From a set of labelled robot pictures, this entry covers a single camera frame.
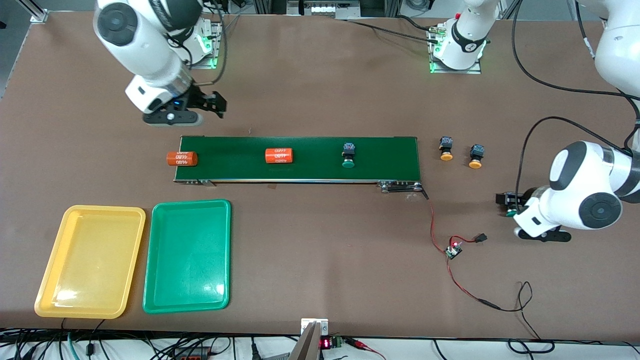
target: green tray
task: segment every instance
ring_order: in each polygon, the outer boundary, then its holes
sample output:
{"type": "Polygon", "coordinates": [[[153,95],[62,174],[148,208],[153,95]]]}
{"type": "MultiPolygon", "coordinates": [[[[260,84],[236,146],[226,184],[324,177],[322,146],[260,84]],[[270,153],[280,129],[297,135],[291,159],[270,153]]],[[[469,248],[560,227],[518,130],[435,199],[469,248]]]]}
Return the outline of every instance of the green tray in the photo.
{"type": "Polygon", "coordinates": [[[229,302],[231,204],[163,202],[151,217],[145,294],[150,314],[220,310],[229,302]]]}
{"type": "Polygon", "coordinates": [[[377,183],[421,190],[415,137],[183,136],[180,151],[195,151],[198,165],[177,167],[177,183],[377,183]],[[356,146],[353,168],[342,166],[346,142],[356,146]],[[292,148],[293,162],[267,164],[264,150],[272,147],[292,148]]]}

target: orange capacitor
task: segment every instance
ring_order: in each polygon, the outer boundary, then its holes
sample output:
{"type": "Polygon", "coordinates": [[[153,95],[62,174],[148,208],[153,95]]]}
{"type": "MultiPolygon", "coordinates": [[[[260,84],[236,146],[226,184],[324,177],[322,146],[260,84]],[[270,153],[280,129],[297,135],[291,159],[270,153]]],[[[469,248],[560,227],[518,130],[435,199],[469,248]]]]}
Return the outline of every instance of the orange capacitor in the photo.
{"type": "Polygon", "coordinates": [[[267,161],[267,164],[292,163],[293,149],[290,147],[266,149],[264,151],[264,159],[267,161]]]}
{"type": "Polygon", "coordinates": [[[170,151],[166,163],[173,167],[194,167],[198,164],[198,154],[195,151],[170,151]]]}

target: brown table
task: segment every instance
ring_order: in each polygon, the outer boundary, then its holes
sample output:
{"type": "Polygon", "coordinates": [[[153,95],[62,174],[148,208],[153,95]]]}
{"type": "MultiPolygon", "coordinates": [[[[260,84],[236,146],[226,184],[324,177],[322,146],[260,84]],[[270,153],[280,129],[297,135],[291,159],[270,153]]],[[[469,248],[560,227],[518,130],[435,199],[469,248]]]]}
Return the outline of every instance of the brown table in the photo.
{"type": "MultiPolygon", "coordinates": [[[[374,186],[172,183],[164,155],[180,135],[417,136],[436,233],[489,240],[452,262],[469,291],[502,307],[530,281],[526,314],[545,338],[640,340],[639,206],[618,224],[574,231],[570,243],[513,236],[496,192],[513,190],[524,135],[547,115],[577,120],[621,142],[633,114],[620,98],[570,94],[527,79],[498,22],[483,74],[428,71],[423,43],[322,17],[246,16],[229,43],[214,89],[229,103],[200,127],[145,125],[124,88],[128,73],[100,44],[92,13],[53,13],[32,26],[0,102],[0,326],[57,327],[33,301],[63,212],[74,204],[139,206],[224,198],[233,204],[231,301],[222,311],[147,315],[141,307],[147,233],[127,311],[104,328],[173,331],[299,331],[300,318],[330,330],[378,336],[510,338],[529,335],[517,315],[474,302],[455,287],[429,241],[429,208],[414,193],[374,186]],[[438,159],[454,138],[455,158],[438,159]],[[474,143],[484,166],[467,167],[474,143]]],[[[420,35],[395,19],[374,23],[420,35]]],[[[588,24],[597,38],[599,24],[588,24]]],[[[520,55],[530,71],[565,86],[612,90],[593,66],[577,25],[523,22],[520,55]]],[[[199,81],[214,76],[199,71],[199,81]]],[[[555,153],[588,136],[548,123],[532,138],[522,188],[544,184],[555,153]]],[[[93,327],[95,320],[69,320],[93,327]]]]}

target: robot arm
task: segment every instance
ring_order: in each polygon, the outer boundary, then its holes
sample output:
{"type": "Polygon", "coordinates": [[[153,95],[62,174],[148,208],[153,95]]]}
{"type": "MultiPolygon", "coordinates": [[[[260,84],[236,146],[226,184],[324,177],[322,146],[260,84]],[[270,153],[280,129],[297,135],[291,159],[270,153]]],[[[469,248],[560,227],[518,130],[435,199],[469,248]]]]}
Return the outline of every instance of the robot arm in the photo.
{"type": "Polygon", "coordinates": [[[201,20],[200,2],[180,3],[180,10],[174,8],[173,16],[168,9],[175,1],[160,0],[99,1],[95,12],[98,38],[135,75],[125,93],[145,113],[145,122],[155,126],[201,123],[202,117],[186,108],[214,111],[219,117],[226,110],[222,96],[215,92],[207,96],[193,85],[189,69],[168,43],[172,33],[193,34],[193,25],[201,20]],[[181,28],[189,24],[190,28],[181,28]]]}
{"type": "Polygon", "coordinates": [[[465,0],[465,9],[459,18],[449,19],[439,28],[445,28],[441,45],[433,56],[454,70],[473,66],[482,55],[486,36],[498,17],[499,0],[465,0]]]}
{"type": "MultiPolygon", "coordinates": [[[[635,0],[580,0],[607,19],[596,69],[606,82],[626,94],[640,95],[640,6],[635,0]]],[[[602,229],[622,213],[622,201],[640,202],[638,133],[632,156],[595,143],[575,142],[555,158],[550,186],[537,188],[514,219],[520,230],[535,238],[562,225],[574,229],[602,229]]]]}
{"type": "Polygon", "coordinates": [[[591,142],[565,147],[551,166],[549,186],[535,189],[514,220],[532,237],[560,225],[584,230],[613,225],[622,201],[640,202],[639,155],[591,142]]]}

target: red digital display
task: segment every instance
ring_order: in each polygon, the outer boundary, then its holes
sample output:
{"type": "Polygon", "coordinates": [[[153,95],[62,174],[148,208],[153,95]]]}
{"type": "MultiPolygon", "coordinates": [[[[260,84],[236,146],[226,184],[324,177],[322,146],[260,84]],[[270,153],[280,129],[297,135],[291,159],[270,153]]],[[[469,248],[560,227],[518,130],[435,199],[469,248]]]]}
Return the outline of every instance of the red digital display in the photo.
{"type": "Polygon", "coordinates": [[[328,350],[330,348],[331,348],[331,340],[329,340],[329,338],[320,340],[320,349],[328,350]]]}

